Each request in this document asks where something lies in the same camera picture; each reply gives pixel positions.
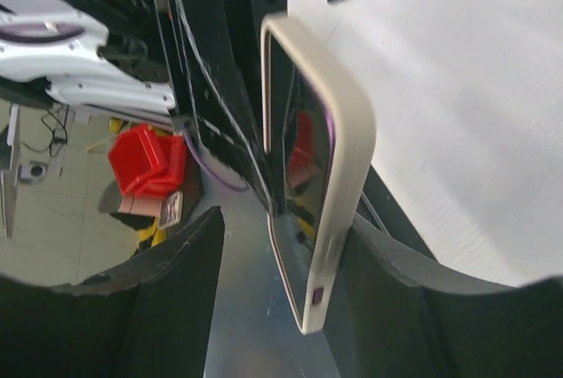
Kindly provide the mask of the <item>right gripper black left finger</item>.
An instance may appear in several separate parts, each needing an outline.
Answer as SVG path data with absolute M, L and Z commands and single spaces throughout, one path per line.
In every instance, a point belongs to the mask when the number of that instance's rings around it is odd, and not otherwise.
M 212 207 L 76 285 L 3 277 L 2 376 L 203 376 L 224 233 Z

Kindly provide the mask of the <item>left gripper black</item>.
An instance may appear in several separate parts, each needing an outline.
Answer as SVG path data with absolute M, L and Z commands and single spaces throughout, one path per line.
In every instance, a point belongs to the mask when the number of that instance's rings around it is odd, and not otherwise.
M 153 0 L 63 0 L 109 31 L 97 54 L 145 83 L 169 81 Z M 272 206 L 262 148 L 260 28 L 287 0 L 169 0 L 194 118 L 190 131 Z

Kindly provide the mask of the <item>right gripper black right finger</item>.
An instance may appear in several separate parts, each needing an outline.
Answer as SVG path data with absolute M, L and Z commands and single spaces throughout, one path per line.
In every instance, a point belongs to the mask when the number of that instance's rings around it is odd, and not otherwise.
M 344 377 L 559 377 L 562 281 L 480 280 L 356 217 L 324 329 Z

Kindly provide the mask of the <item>black phone pink edge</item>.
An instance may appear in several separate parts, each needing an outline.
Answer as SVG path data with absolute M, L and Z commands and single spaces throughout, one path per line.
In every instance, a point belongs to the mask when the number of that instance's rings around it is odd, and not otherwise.
M 323 99 L 275 39 L 270 54 L 270 160 L 274 240 L 299 321 L 334 152 Z

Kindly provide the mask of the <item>beige clear phone case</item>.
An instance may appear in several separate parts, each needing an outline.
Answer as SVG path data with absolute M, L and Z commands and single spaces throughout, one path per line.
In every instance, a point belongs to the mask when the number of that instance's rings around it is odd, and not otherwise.
M 270 54 L 269 42 L 275 38 L 291 60 L 306 75 L 323 99 L 333 119 L 334 152 L 326 185 L 325 203 L 307 282 L 303 320 L 299 321 L 290 306 L 289 287 L 283 276 L 279 251 L 274 240 L 270 160 Z M 376 142 L 376 122 L 371 101 L 353 75 L 298 19 L 285 14 L 264 18 L 260 30 L 263 149 L 270 177 L 272 206 L 268 209 L 267 227 L 289 306 L 296 326 L 303 334 L 320 331 L 339 268 L 347 233 L 361 198 Z

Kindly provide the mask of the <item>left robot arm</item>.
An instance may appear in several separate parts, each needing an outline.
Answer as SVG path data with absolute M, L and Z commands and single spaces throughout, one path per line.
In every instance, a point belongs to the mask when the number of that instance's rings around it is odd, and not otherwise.
M 260 27 L 287 0 L 60 0 L 1 10 L 1 96 L 185 131 L 264 207 Z

